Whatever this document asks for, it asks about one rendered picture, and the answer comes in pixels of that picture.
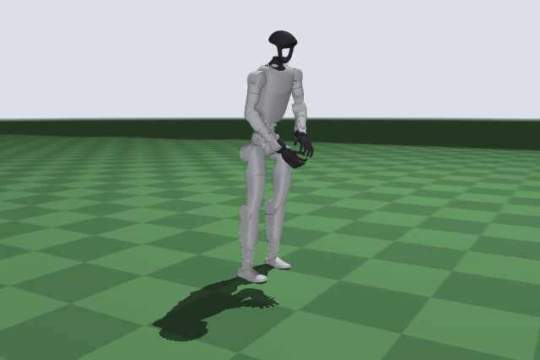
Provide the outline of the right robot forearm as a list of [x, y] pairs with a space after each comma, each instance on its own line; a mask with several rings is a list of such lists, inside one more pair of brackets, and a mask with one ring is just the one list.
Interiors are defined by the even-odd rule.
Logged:
[[[258, 132], [264, 141], [271, 146], [275, 151], [279, 151], [282, 147], [277, 143], [278, 136], [275, 132], [266, 125], [265, 121], [262, 121], [258, 113], [254, 110], [247, 114], [247, 120], [250, 122], [251, 127], [255, 132]], [[281, 139], [280, 139], [281, 140]]]

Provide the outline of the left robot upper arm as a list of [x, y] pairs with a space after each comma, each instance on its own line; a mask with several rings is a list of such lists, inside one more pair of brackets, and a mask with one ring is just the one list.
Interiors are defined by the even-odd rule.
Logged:
[[304, 90], [302, 84], [303, 73], [300, 69], [291, 67], [294, 70], [294, 84], [292, 88], [292, 95], [294, 98], [294, 104], [292, 104], [293, 113], [303, 111], [304, 102]]

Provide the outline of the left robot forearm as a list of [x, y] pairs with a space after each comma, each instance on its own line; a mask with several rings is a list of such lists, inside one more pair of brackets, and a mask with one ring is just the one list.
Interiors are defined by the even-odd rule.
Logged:
[[294, 132], [296, 132], [298, 130], [299, 132], [306, 133], [307, 111], [306, 111], [305, 102], [303, 102], [303, 111], [302, 112], [297, 112], [294, 115], [294, 120], [295, 120]]

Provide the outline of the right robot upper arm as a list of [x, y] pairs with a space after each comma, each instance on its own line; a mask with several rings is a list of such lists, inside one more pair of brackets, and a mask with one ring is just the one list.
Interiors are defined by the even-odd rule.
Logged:
[[[250, 73], [247, 77], [247, 97], [245, 107], [245, 118], [247, 120], [247, 114], [254, 110], [256, 111], [256, 105], [259, 102], [262, 87], [265, 86], [267, 81], [267, 72], [263, 70]], [[256, 111], [260, 116], [259, 112]], [[248, 120], [247, 120], [248, 121]], [[249, 122], [249, 121], [248, 121]]]

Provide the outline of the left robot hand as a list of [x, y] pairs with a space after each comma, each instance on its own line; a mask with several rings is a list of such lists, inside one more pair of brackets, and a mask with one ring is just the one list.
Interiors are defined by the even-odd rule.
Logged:
[[305, 156], [306, 150], [308, 149], [307, 154], [306, 154], [306, 157], [308, 157], [309, 154], [310, 154], [310, 158], [311, 158], [312, 155], [313, 155], [313, 153], [314, 153], [314, 148], [313, 148], [312, 145], [311, 145], [311, 141], [307, 138], [306, 133], [304, 133], [304, 132], [299, 132], [299, 131], [297, 130], [297, 131], [294, 133], [294, 136], [295, 136], [295, 138], [296, 138], [296, 140], [294, 141], [294, 145], [296, 145], [298, 141], [299, 141], [299, 143], [300, 143], [300, 150], [299, 150], [299, 153], [301, 153], [302, 148], [304, 147], [304, 152], [303, 152], [303, 155], [302, 155], [302, 156]]

